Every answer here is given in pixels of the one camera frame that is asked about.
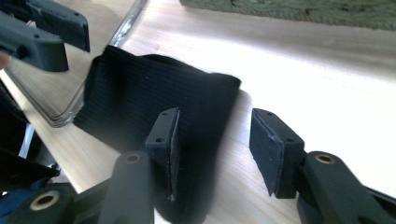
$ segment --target table surface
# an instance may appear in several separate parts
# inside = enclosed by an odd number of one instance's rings
[[[206,223],[300,223],[295,200],[268,195],[249,152],[253,107],[278,114],[305,140],[306,151],[337,155],[362,184],[396,197],[396,33],[158,0],[148,1],[119,47],[242,80]],[[110,177],[118,152],[74,124],[50,127],[9,76],[0,76],[76,191]],[[156,222],[164,221],[156,216]]]

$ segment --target light wood surface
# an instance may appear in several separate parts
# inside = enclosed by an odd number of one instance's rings
[[[220,146],[206,223],[300,223],[296,201],[269,197],[250,155],[253,107],[278,114],[307,151],[337,155],[362,184],[396,197],[396,33],[157,0],[148,1],[119,47],[171,56],[243,82]],[[1,78],[78,192],[110,176],[117,152],[73,124],[51,128],[3,71]]]

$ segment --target green carpet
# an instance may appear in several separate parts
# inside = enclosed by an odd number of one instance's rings
[[[185,7],[292,21],[396,30],[395,0],[180,0]]]

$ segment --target wooden table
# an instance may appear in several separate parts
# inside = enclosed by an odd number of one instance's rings
[[[337,155],[362,184],[396,197],[396,33],[157,0],[148,1],[119,47],[242,80],[220,146],[207,223],[300,223],[295,200],[268,196],[249,152],[253,107],[278,114],[305,140],[306,151]],[[76,191],[110,177],[118,152],[74,124],[51,128],[7,74],[0,76]]]

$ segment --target black fabric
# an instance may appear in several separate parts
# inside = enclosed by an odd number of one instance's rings
[[[180,109],[180,171],[173,207],[157,204],[173,222],[200,222],[213,190],[219,140],[230,117],[240,80],[207,74],[177,60],[136,57],[108,46],[92,62],[84,106],[75,124],[120,152],[142,149],[161,112]]]

